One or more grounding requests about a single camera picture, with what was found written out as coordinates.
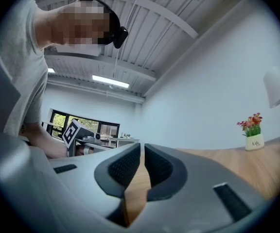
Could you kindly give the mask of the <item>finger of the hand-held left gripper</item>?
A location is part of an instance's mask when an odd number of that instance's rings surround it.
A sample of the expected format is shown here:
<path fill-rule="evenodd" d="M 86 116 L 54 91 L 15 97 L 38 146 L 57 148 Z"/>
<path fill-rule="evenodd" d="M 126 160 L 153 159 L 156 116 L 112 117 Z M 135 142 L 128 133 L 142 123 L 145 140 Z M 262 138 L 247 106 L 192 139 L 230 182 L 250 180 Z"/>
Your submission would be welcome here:
<path fill-rule="evenodd" d="M 102 152 L 102 151 L 105 151 L 105 150 L 112 150 L 113 149 L 112 147 L 109 147 L 109 146 L 92 144 L 92 143 L 88 143 L 87 147 L 88 147 L 89 152 Z"/>

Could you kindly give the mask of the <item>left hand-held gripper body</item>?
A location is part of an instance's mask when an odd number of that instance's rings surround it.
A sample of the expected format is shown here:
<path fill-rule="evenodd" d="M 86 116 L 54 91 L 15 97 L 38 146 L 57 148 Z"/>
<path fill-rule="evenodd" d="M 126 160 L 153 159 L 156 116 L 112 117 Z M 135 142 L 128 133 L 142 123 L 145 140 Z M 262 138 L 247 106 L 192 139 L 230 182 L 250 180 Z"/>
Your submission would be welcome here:
<path fill-rule="evenodd" d="M 62 139 L 67 146 L 67 156 L 75 156 L 76 144 L 82 146 L 87 146 L 92 144 L 95 145 L 101 144 L 101 136 L 99 133 L 95 133 L 87 129 L 83 124 L 73 119 L 64 131 Z"/>

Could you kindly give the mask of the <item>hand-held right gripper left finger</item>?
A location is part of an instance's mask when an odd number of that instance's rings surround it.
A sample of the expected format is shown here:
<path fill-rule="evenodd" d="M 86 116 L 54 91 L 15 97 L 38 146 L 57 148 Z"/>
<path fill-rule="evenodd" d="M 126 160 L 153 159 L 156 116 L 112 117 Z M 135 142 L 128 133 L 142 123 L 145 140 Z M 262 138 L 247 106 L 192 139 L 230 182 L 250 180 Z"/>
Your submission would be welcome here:
<path fill-rule="evenodd" d="M 88 155 L 52 159 L 50 164 L 83 206 L 127 227 L 124 193 L 140 165 L 139 143 Z"/>

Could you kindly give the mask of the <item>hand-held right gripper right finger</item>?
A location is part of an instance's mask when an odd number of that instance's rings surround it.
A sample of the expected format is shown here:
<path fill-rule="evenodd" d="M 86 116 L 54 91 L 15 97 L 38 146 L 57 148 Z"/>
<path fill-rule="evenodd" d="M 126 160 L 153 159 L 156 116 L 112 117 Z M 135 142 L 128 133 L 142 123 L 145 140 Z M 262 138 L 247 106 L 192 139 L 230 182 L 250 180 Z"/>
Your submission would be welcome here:
<path fill-rule="evenodd" d="M 141 227 L 227 227 L 266 202 L 216 161 L 153 144 L 144 148 L 151 189 Z"/>

